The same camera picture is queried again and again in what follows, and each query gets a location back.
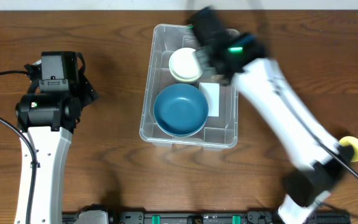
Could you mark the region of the white small bowl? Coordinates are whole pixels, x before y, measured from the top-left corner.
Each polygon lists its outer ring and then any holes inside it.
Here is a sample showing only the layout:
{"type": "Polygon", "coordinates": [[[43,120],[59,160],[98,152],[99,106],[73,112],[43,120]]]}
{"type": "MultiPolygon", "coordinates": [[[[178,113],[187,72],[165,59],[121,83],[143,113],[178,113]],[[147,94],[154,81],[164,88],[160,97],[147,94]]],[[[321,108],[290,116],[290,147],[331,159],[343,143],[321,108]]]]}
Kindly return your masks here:
{"type": "Polygon", "coordinates": [[[181,48],[172,53],[168,66],[170,73],[183,78],[201,77],[202,71],[195,57],[195,49],[181,48]]]}

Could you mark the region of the yellow small bowl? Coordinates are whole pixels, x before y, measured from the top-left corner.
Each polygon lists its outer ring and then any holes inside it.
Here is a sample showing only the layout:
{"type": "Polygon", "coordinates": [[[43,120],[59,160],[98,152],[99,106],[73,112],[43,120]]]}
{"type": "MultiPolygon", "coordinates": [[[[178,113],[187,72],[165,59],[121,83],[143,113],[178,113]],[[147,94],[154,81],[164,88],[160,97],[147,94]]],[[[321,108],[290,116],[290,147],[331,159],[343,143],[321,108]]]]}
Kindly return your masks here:
{"type": "Polygon", "coordinates": [[[177,75],[172,73],[172,77],[179,83],[189,83],[189,84],[191,84],[191,83],[196,82],[200,78],[200,75],[195,76],[195,77],[190,77],[190,78],[183,78],[183,77],[177,76],[177,75]]]}

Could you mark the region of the dark blue bowl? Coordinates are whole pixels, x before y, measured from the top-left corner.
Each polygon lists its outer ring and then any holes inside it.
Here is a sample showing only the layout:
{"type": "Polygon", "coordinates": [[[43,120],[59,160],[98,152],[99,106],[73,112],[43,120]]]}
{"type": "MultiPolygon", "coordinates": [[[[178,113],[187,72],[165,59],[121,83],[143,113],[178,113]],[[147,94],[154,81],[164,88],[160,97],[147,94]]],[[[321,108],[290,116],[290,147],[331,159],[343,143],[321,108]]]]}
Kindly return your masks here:
{"type": "Polygon", "coordinates": [[[208,120],[209,105],[196,87],[179,83],[164,88],[154,102],[154,118],[160,129],[177,137],[200,131],[208,120]]]}

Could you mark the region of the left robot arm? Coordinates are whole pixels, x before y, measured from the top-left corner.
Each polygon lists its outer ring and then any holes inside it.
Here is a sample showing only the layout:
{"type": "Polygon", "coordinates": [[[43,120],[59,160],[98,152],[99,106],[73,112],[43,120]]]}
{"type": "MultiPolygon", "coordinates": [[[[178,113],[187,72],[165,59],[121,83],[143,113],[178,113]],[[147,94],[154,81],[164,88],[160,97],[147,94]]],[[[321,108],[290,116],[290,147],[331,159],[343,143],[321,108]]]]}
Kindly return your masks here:
{"type": "Polygon", "coordinates": [[[22,167],[15,223],[61,223],[65,163],[84,107],[98,99],[85,60],[42,52],[27,65],[32,83],[16,104],[22,167]]]}

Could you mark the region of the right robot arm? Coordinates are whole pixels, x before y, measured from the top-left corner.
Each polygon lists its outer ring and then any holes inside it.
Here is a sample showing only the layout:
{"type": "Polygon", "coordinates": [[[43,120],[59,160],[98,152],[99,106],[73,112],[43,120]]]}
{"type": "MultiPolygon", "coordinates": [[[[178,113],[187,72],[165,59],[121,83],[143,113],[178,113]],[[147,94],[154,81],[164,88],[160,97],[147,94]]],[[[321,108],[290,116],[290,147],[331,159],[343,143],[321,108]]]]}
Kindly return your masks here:
{"type": "Polygon", "coordinates": [[[210,7],[187,22],[201,46],[201,68],[236,88],[282,143],[295,170],[283,180],[286,196],[278,216],[284,223],[304,223],[349,171],[353,148],[320,125],[257,36],[231,36],[210,7]]]}

